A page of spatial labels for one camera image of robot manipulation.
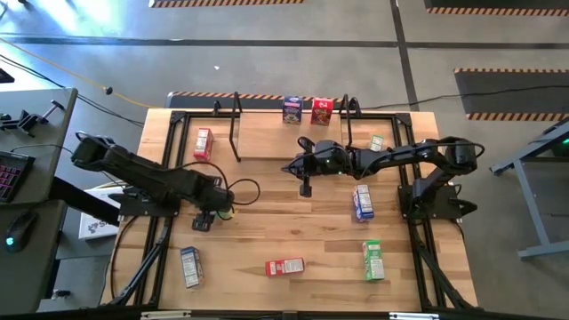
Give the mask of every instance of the wooden tabletop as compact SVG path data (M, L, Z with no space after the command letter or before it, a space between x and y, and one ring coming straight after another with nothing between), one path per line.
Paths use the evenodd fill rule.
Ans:
M148 112L140 156L161 161L171 112L170 109ZM438 138L432 113L416 112L411 113L411 117L416 140ZM315 177L313 196L303 198L299 196L300 181L280 171L287 161L247 159L238 163L228 143L228 124L228 119L192 119L184 162L194 161L191 151L196 144L197 129L210 128L215 137L212 162L227 174L229 183L241 178L257 180L262 189L260 199L253 205L238 206L233 220L216 220L208 233L191 229L196 209L188 203L182 205L180 216L174 220L159 302L161 309L420 310L409 232L401 219L396 198L400 184L397 168L382 170L361 181L347 176ZM345 121L341 125L343 143L347 143ZM352 130L355 147L366 148L374 134L384 136L384 148L394 147L391 125L387 121L353 121ZM209 166L193 169L219 176ZM421 165L423 175L432 169L432 165ZM370 186L376 214L371 223L353 221L352 189L356 184ZM247 183L232 190L241 202L255 196L254 186ZM118 249L113 270L115 292L124 287L140 265L148 222L149 218L139 218L133 223ZM439 265L462 296L476 305L459 229L446 220L432 223ZM364 280L361 244L365 240L381 240L385 280L371 283ZM201 253L205 280L199 289L186 289L184 284L180 249L188 246L195 246ZM265 276L266 261L294 257L304 258L306 270L303 273ZM145 301L151 291L153 275L154 269L149 273ZM425 275L429 297L435 301L432 276L429 272ZM108 285L109 280L101 302L110 300Z

